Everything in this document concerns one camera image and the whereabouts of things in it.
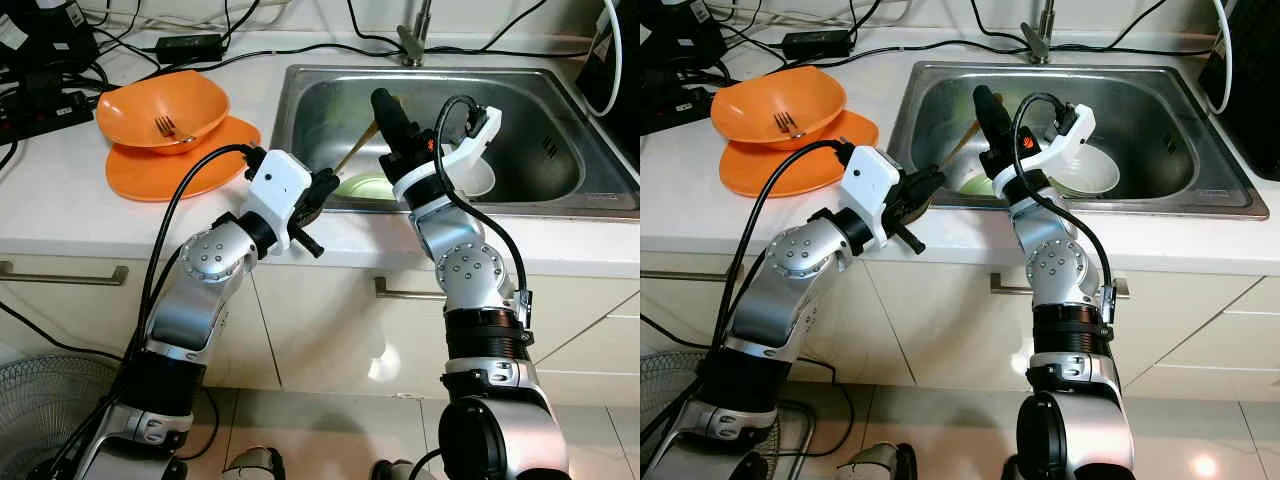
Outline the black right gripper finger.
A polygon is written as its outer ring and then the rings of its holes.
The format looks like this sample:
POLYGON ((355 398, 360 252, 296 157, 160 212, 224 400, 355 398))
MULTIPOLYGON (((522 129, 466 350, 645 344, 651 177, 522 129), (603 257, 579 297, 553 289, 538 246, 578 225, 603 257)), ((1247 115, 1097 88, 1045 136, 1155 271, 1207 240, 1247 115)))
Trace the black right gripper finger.
POLYGON ((977 120, 987 142, 998 134, 1016 134, 1007 109, 987 84, 979 84, 974 88, 974 105, 977 120))
POLYGON ((385 88, 374 90, 372 111, 378 131, 389 147, 389 152, 378 160, 416 160, 421 150, 419 138, 421 129, 416 122, 407 118, 401 101, 385 88))

